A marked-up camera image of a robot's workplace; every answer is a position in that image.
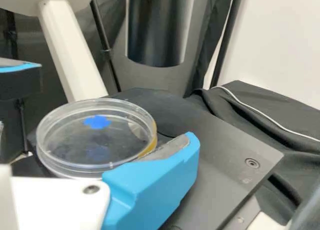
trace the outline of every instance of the petri dish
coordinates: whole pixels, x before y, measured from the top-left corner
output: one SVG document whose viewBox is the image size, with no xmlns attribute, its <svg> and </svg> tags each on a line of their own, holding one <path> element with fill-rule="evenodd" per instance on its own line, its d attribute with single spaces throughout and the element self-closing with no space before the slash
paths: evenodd
<svg viewBox="0 0 320 230">
<path fill-rule="evenodd" d="M 101 179 L 103 172 L 153 151 L 157 127 L 135 104 L 91 99 L 50 112 L 36 139 L 40 161 L 58 177 Z"/>
</svg>

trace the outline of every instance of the black cylinder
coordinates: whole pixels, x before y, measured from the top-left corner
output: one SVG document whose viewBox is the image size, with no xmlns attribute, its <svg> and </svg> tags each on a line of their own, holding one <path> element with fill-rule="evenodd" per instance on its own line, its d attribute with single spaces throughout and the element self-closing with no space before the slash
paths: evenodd
<svg viewBox="0 0 320 230">
<path fill-rule="evenodd" d="M 127 0 L 126 55 L 134 62 L 183 63 L 194 0 Z"/>
</svg>

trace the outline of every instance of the black metal plate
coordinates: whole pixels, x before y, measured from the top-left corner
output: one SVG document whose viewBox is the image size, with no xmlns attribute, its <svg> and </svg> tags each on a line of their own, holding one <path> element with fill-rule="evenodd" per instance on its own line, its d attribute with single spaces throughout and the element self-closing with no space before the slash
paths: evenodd
<svg viewBox="0 0 320 230">
<path fill-rule="evenodd" d="M 283 157 L 278 150 L 166 92 L 134 89 L 116 98 L 146 109 L 162 134 L 175 137 L 192 131 L 200 139 L 196 183 L 162 230 L 223 228 Z M 247 164 L 248 158 L 256 160 L 259 168 Z"/>
</svg>

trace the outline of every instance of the metal screw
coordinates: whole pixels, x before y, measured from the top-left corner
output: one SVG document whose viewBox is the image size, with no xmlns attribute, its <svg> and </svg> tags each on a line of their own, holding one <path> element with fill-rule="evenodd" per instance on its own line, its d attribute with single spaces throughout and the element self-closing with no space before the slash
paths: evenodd
<svg viewBox="0 0 320 230">
<path fill-rule="evenodd" d="M 96 192 L 98 192 L 100 190 L 100 187 L 99 186 L 96 186 L 96 185 L 90 185 L 88 187 L 86 187 L 83 192 L 85 194 L 95 194 Z"/>
<path fill-rule="evenodd" d="M 251 168 L 253 168 L 253 169 L 258 169 L 258 168 L 260 168 L 260 163 L 259 163 L 257 160 L 255 160 L 255 159 L 246 159 L 246 160 L 245 160 L 245 163 L 246 163 L 249 167 L 251 167 Z"/>
</svg>

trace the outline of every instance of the blue spot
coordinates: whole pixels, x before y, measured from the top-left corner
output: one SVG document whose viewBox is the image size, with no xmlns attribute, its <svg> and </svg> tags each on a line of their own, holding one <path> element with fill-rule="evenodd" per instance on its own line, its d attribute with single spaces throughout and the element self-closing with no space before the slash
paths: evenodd
<svg viewBox="0 0 320 230">
<path fill-rule="evenodd" d="M 111 121 L 106 116 L 95 115 L 93 117 L 86 118 L 83 124 L 90 126 L 92 129 L 103 129 L 111 124 Z"/>
</svg>

